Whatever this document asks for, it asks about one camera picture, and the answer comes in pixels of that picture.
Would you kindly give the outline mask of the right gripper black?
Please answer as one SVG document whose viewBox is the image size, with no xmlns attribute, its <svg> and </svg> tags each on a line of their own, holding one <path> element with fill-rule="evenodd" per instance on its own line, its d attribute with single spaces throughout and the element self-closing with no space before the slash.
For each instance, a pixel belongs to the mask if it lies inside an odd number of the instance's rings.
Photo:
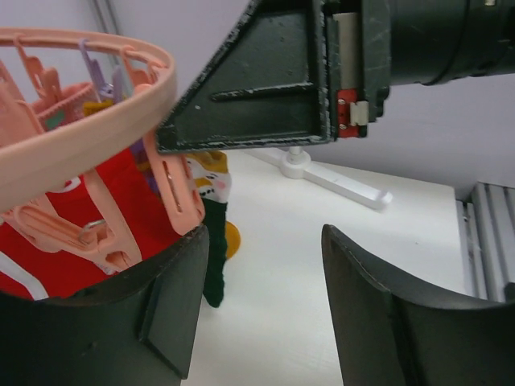
<svg viewBox="0 0 515 386">
<path fill-rule="evenodd" d="M 251 1 L 157 132 L 162 154 L 365 138 L 391 84 L 387 1 Z"/>
</svg>

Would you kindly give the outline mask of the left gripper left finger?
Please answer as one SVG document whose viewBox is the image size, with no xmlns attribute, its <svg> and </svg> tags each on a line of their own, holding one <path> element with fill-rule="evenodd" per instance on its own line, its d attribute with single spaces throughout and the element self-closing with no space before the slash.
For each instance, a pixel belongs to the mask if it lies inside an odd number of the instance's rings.
<svg viewBox="0 0 515 386">
<path fill-rule="evenodd" d="M 2 384 L 180 384 L 192 360 L 208 250 L 200 226 L 70 298 L 3 294 Z"/>
</svg>

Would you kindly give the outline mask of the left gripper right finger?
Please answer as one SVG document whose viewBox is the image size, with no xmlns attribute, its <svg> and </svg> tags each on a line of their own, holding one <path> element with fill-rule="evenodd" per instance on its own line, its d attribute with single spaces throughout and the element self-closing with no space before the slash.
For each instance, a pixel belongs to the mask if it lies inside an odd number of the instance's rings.
<svg viewBox="0 0 515 386">
<path fill-rule="evenodd" d="M 513 384 L 511 302 L 424 281 L 332 225 L 321 244 L 344 384 Z"/>
</svg>

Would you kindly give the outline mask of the dark green sock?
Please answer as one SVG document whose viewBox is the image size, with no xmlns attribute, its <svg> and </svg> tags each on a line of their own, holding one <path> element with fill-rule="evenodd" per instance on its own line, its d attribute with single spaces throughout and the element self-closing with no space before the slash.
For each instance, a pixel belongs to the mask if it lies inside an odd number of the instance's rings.
<svg viewBox="0 0 515 386">
<path fill-rule="evenodd" d="M 204 204 L 203 224 L 208 229 L 208 266 L 203 295 L 213 308 L 220 306 L 225 295 L 224 266 L 227 260 L 226 212 L 232 178 L 227 155 L 220 151 L 189 154 L 187 163 Z"/>
</svg>

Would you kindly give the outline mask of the pink round clip hanger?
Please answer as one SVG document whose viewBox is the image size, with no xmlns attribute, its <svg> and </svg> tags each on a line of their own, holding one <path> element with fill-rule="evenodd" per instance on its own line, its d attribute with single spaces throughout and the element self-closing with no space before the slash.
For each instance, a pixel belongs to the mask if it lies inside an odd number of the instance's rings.
<svg viewBox="0 0 515 386">
<path fill-rule="evenodd" d="M 123 109 L 141 105 L 134 112 L 139 129 L 150 131 L 142 142 L 173 229 L 180 235 L 199 226 L 204 205 L 182 155 L 161 155 L 155 129 L 172 110 L 176 97 L 175 61 L 171 54 L 151 43 L 120 35 L 91 31 L 4 27 L 1 44 L 22 51 L 25 47 L 77 49 L 87 47 L 119 55 L 132 80 L 134 94 L 123 100 Z M 81 177 L 100 160 L 85 152 L 96 141 L 91 121 L 76 122 L 45 131 L 31 107 L 17 101 L 7 84 L 1 86 L 1 214 L 40 199 L 74 177 Z"/>
</svg>

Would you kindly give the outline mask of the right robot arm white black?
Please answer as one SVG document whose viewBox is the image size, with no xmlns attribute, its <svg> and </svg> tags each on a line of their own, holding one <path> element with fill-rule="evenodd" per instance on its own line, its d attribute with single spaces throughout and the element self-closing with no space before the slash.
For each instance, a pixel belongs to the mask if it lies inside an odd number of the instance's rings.
<svg viewBox="0 0 515 386">
<path fill-rule="evenodd" d="M 157 147 L 363 138 L 394 85 L 513 70 L 511 1 L 252 1 L 159 126 Z"/>
</svg>

